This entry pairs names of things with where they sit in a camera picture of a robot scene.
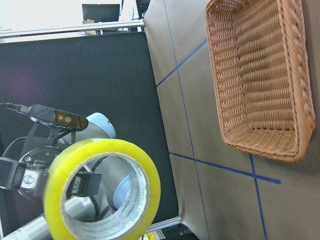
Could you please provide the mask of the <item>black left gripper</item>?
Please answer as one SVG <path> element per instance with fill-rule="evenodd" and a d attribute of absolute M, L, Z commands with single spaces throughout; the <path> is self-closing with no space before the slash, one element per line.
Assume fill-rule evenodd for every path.
<path fill-rule="evenodd" d="M 19 162 L 25 164 L 18 192 L 28 200 L 41 200 L 49 177 L 49 168 L 62 152 L 54 146 L 22 148 Z M 102 174 L 77 172 L 66 191 L 66 197 L 90 197 L 99 193 Z"/>

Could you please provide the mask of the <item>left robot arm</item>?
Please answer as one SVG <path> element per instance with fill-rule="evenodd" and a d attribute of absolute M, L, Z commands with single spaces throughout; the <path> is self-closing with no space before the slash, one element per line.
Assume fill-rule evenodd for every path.
<path fill-rule="evenodd" d="M 60 114 L 39 119 L 20 159 L 0 158 L 0 186 L 43 203 L 42 215 L 9 240 L 137 240 L 157 213 L 161 185 L 148 154 L 117 139 L 108 118 L 93 113 L 86 127 Z M 46 125 L 49 137 L 36 136 Z"/>

